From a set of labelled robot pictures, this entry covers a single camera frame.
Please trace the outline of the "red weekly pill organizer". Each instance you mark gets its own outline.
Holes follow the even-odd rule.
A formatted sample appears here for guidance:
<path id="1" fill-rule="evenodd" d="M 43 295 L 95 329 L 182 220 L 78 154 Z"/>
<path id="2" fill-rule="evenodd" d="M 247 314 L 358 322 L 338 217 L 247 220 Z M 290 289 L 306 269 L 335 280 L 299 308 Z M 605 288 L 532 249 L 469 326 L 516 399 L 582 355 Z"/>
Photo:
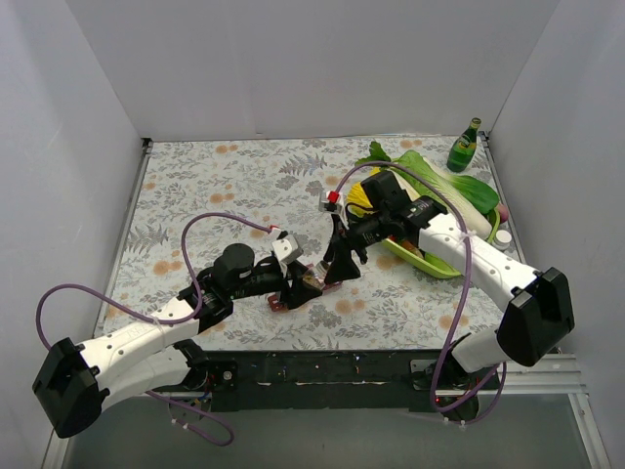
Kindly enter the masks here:
<path id="1" fill-rule="evenodd" d="M 268 298 L 273 311 L 295 310 L 325 292 L 340 286 L 340 281 L 326 284 L 330 265 L 325 261 L 306 266 L 294 262 L 287 267 L 286 284 Z"/>

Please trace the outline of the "clear pill bottle yellow pills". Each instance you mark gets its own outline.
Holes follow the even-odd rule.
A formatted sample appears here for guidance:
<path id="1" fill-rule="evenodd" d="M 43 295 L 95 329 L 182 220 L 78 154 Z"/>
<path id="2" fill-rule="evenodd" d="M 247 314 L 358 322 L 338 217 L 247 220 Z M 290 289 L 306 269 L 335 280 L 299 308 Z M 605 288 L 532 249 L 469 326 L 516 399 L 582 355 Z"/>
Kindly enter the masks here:
<path id="1" fill-rule="evenodd" d="M 327 287 L 325 283 L 325 277 L 329 269 L 329 264 L 323 260 L 316 264 L 308 264 L 307 270 L 303 274 L 303 282 L 318 290 L 323 290 Z"/>

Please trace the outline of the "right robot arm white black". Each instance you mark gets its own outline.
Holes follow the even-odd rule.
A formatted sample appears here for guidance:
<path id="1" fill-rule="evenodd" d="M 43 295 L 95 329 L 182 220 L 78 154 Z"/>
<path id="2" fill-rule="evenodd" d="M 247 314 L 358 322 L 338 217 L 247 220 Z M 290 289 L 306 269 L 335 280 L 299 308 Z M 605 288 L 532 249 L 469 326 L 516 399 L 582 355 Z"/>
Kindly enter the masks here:
<path id="1" fill-rule="evenodd" d="M 367 247 L 389 237 L 404 238 L 463 273 L 503 313 L 499 325 L 460 339 L 444 353 L 441 374 L 449 386 L 464 388 L 478 370 L 500 362 L 533 366 L 573 329 L 570 291 L 562 272 L 540 272 L 463 231 L 435 199 L 411 199 L 390 171 L 367 178 L 361 186 L 371 204 L 361 218 L 348 218 L 339 192 L 319 199 L 320 211 L 333 220 L 324 256 L 325 283 L 358 278 Z"/>

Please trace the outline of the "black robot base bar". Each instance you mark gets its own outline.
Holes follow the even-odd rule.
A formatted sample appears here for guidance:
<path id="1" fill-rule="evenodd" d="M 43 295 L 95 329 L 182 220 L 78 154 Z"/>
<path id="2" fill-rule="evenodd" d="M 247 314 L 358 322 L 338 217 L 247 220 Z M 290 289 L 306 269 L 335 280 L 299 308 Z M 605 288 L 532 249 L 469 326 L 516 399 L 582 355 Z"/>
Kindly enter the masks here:
<path id="1" fill-rule="evenodd" d="M 185 349 L 179 392 L 207 394 L 218 412 L 404 408 L 430 412 L 438 350 L 204 351 Z"/>

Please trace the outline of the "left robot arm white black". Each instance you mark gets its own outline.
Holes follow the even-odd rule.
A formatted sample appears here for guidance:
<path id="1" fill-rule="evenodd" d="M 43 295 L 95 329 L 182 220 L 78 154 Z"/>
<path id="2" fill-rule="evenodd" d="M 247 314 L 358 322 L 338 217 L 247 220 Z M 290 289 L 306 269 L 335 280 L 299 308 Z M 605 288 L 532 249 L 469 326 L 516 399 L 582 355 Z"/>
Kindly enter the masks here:
<path id="1" fill-rule="evenodd" d="M 235 300 L 269 295 L 293 310 L 321 296 L 323 282 L 300 254 L 290 237 L 275 241 L 262 260 L 250 246 L 231 244 L 152 314 L 79 344 L 48 344 L 32 390 L 57 436 L 81 433 L 105 409 L 145 391 L 200 389 L 214 373 L 192 339 L 229 317 Z"/>

